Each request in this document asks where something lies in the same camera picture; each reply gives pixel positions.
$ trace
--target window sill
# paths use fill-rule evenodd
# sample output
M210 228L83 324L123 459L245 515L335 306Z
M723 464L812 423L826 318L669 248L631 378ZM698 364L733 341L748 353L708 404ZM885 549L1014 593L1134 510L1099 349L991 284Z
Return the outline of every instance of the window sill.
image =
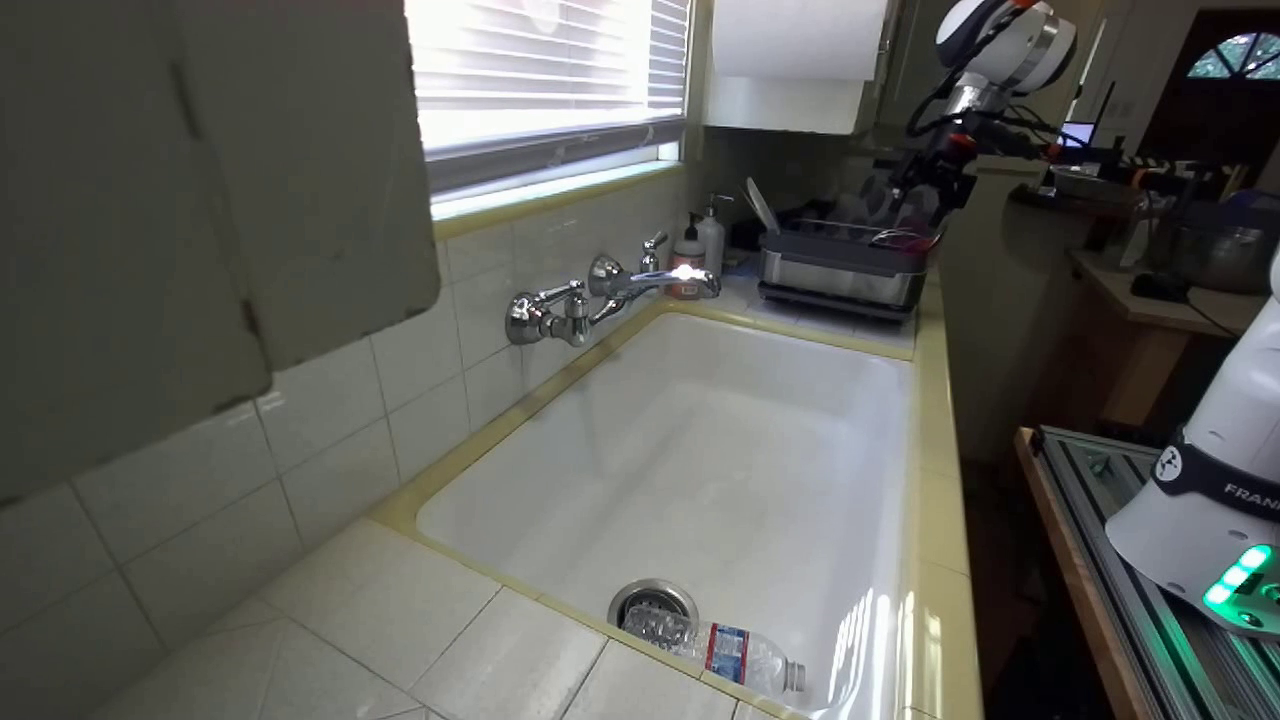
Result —
M616 169L578 173L578 175L526 175L510 187L443 190L432 194L438 239L468 235L487 225L510 225L559 205L578 205L619 185L653 178L677 173L681 156L629 158Z

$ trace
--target window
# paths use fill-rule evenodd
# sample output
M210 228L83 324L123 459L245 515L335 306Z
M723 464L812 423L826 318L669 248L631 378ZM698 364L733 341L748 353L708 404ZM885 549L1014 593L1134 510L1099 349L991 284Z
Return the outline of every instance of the window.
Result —
M432 190L658 153L681 131L689 0L404 0L404 10Z
M1280 34L1239 31L1197 55L1190 78L1280 78Z

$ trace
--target tile wall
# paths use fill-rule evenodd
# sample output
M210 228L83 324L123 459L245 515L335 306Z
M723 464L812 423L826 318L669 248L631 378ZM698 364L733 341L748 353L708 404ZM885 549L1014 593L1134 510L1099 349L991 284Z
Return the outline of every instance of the tile wall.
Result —
M302 551L559 370L510 349L521 287L637 265L681 175L441 239L432 312L275 376L253 404L0 510L0 717L80 717Z

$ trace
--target chrome faucet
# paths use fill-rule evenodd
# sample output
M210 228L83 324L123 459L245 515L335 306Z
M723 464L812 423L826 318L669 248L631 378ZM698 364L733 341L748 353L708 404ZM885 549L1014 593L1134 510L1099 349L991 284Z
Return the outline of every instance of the chrome faucet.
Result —
M669 232L650 235L640 242L640 268L624 273L619 261L614 254L598 254L590 268L590 284L586 278L566 278L555 287L546 292L521 292L510 303L510 341L511 345L537 345L546 335L570 341L570 345L586 345L592 324L605 324L607 316L624 312L629 303L637 303L644 292L653 287L669 287L669 284L708 284L714 276L706 268L681 265L671 273L662 268L662 248L669 242Z

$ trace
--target sink drain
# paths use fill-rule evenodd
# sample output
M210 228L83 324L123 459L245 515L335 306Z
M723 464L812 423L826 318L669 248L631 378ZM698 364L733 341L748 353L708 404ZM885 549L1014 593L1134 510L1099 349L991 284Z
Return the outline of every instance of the sink drain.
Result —
M665 578L640 578L614 596L607 622L658 645L681 648L698 631L698 605L684 589Z

